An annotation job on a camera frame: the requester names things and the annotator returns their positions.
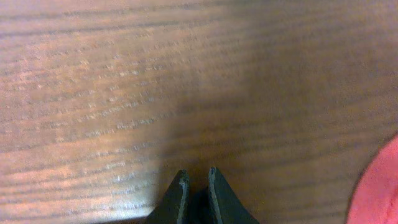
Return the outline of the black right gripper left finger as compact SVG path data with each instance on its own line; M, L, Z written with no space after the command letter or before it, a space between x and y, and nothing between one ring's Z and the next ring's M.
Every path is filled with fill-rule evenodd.
M190 179L186 170L175 175L162 200L149 214L145 224L187 224Z

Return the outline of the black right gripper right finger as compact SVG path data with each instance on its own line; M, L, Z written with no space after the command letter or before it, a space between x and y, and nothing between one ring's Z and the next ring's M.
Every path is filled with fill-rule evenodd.
M228 181L217 167L210 169L208 181L211 223L259 224L237 198Z

